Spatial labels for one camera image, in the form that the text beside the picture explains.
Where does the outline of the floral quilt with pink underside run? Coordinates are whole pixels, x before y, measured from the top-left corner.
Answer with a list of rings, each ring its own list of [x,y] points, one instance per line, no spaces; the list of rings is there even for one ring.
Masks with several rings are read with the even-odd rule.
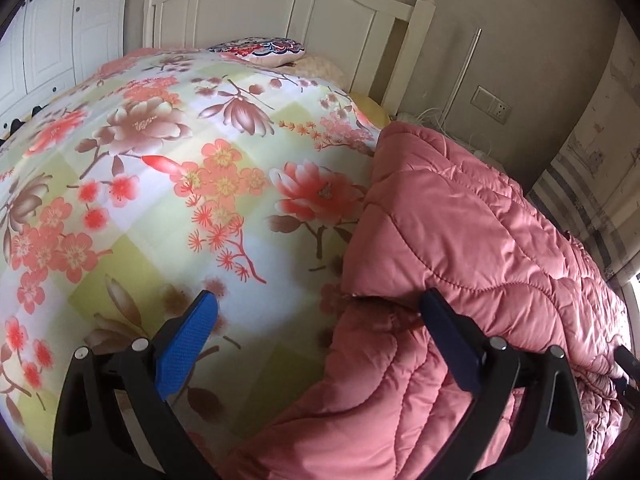
[[[574,236],[437,131],[376,128],[328,78],[207,51],[104,65],[1,148],[1,418],[53,472],[73,352],[200,292],[218,320],[169,404],[226,479],[412,479],[471,402],[416,302],[566,354],[597,468],[626,307]]]

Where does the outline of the white bedside table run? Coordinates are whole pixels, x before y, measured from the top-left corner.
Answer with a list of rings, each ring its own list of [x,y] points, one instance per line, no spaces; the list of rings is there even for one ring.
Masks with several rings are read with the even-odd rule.
[[[398,112],[395,116],[395,119],[398,122],[408,122],[408,124],[431,128],[446,138],[453,140],[457,144],[461,145],[462,148],[465,148],[467,151],[472,153],[476,158],[484,162],[485,164],[494,167],[495,169],[501,171],[503,174],[506,173],[506,168],[503,167],[501,162],[498,162],[497,159],[494,159],[490,156],[492,145],[488,146],[488,150],[484,151],[481,148],[476,148],[472,144],[469,144],[468,141],[461,140],[456,136],[448,133],[445,128],[445,122],[442,120],[442,111],[437,107],[431,107],[427,110],[424,110],[422,113],[413,115],[408,112]]]

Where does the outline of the yellow bed sheet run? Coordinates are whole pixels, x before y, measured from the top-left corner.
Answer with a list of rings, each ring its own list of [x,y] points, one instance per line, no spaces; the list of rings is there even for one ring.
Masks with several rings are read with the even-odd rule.
[[[352,92],[349,95],[354,103],[355,114],[358,122],[367,128],[383,129],[390,124],[390,115],[370,96]]]

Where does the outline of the white wooden headboard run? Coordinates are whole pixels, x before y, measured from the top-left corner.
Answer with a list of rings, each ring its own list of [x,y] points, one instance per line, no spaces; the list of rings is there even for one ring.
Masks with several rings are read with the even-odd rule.
[[[396,114],[436,0],[144,0],[146,48],[201,48],[249,36],[286,37],[338,66],[349,91]]]

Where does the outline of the beige lace pillow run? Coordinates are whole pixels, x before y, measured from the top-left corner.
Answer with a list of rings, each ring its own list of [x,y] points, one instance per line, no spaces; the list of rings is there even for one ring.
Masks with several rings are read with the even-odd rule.
[[[333,62],[319,55],[305,54],[299,60],[281,67],[280,71],[299,77],[322,79],[341,90],[348,89],[346,75],[343,71]]]

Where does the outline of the beige patterned curtain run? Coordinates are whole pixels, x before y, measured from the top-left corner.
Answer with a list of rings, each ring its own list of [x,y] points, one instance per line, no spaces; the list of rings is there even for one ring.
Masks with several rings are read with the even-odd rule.
[[[639,39],[626,18],[597,89],[527,198],[582,242],[612,286],[639,273]]]

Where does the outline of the wall socket plate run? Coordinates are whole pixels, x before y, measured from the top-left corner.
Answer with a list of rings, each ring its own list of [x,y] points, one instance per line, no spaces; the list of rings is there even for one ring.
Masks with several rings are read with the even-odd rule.
[[[482,86],[476,88],[471,104],[501,125],[506,123],[511,114],[510,105]]]

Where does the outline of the red blue patterned pillow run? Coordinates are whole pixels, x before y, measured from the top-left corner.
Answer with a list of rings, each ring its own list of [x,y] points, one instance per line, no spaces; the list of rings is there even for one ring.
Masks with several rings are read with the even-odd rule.
[[[209,52],[239,58],[268,68],[277,68],[300,60],[306,48],[300,42],[284,37],[247,37],[208,48]]]

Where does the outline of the black object at bedside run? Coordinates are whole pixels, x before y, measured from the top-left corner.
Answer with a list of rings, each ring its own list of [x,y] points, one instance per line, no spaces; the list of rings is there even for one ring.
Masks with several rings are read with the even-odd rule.
[[[24,118],[13,118],[9,124],[6,124],[8,130],[2,136],[0,143],[7,144],[21,130],[26,130],[29,140],[32,140],[42,129],[42,119],[39,114],[47,108],[47,105],[36,105]]]

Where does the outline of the white wardrobe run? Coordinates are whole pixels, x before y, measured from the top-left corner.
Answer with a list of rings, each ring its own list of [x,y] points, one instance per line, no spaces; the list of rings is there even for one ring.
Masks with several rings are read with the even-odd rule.
[[[126,0],[23,0],[1,38],[1,136],[122,57]]]

